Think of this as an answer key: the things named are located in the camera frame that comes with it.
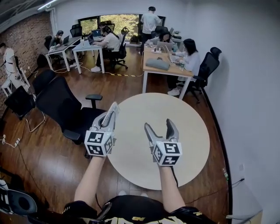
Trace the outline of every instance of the bottle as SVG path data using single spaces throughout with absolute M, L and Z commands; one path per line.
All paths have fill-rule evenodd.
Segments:
M 225 168 L 223 168 L 223 173 L 224 173 L 224 177 L 227 179 L 227 181 L 228 181 L 228 173 L 227 173 L 227 171 L 226 171 L 226 169 Z

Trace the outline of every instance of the white sneaker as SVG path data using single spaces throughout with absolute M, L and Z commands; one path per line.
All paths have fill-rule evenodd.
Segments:
M 77 64 L 76 64 L 76 62 L 74 62 L 72 65 L 69 66 L 69 68 L 73 68 L 73 67 L 76 67 L 76 66 L 77 66 Z
M 146 193 L 142 193 L 140 196 L 148 198 L 148 195 Z
M 171 91 L 167 92 L 168 95 L 170 96 L 178 96 L 180 95 L 180 90 L 179 89 L 172 89 Z
M 91 69 L 92 72 L 100 72 L 101 69 L 98 66 L 95 66 L 94 68 Z
M 118 196 L 123 196 L 123 195 L 127 195 L 127 193 L 124 190 L 121 190 L 118 194 Z

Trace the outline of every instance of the desk leg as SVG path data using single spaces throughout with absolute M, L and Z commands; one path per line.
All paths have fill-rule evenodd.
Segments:
M 147 78 L 148 78 L 148 72 L 144 72 L 143 90 L 142 90 L 142 93 L 145 93 L 145 92 L 146 92 Z
M 184 84 L 184 87 L 181 91 L 181 94 L 179 96 L 179 99 L 182 100 L 186 91 L 187 91 L 187 88 L 188 88 L 188 85 L 189 85 L 189 82 L 191 81 L 191 77 L 188 77 L 187 80 L 185 81 L 185 84 Z
M 67 57 L 66 57 L 65 51 L 62 51 L 62 55 L 63 55 L 63 58 L 64 58 L 64 62 L 66 64 L 67 71 L 70 72 L 70 68 L 69 68 L 69 64 L 68 64 L 68 61 L 67 61 Z
M 49 63 L 49 68 L 50 68 L 51 70 L 53 70 L 52 61 L 49 59 L 49 55 L 45 55 L 45 57 L 46 57 L 46 59 L 47 59 L 47 61 L 48 61 L 48 63 Z
M 78 56 L 77 56 L 77 52 L 76 52 L 76 51 L 73 51 L 73 53 L 74 53 L 74 57 L 75 57 L 75 61 L 76 61 L 76 64 L 77 64 L 77 68 L 78 68 L 79 74 L 81 74 L 82 71 L 81 71 L 79 59 L 78 59 Z
M 102 70 L 102 73 L 104 74 L 105 73 L 105 69 L 104 69 L 104 61 L 103 61 L 102 49 L 99 50 L 99 55 L 100 55 L 100 61 L 101 61 L 101 70 Z

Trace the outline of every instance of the round table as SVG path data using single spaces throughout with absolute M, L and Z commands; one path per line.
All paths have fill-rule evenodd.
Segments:
M 108 158 L 120 175 L 140 187 L 161 190 L 158 165 L 153 162 L 144 124 L 165 137 L 167 118 L 176 125 L 182 144 L 183 155 L 174 166 L 178 185 L 200 173 L 208 159 L 210 140 L 204 121 L 190 105 L 166 94 L 145 93 L 126 99 L 119 107 L 116 142 Z

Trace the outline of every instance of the red brick wall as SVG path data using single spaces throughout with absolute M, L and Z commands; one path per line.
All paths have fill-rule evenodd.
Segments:
M 7 46 L 14 50 L 14 54 L 19 57 L 19 66 L 24 70 L 31 71 L 37 67 L 38 55 L 45 48 L 45 37 L 52 35 L 52 26 L 48 12 L 39 13 L 28 17 L 14 26 L 8 28 L 0 34 L 0 43 L 4 42 Z M 3 63 L 3 57 L 0 57 L 0 65 Z M 0 85 L 7 78 L 4 66 L 0 68 Z M 6 106 L 4 101 L 6 95 L 0 89 L 0 118 L 2 117 Z

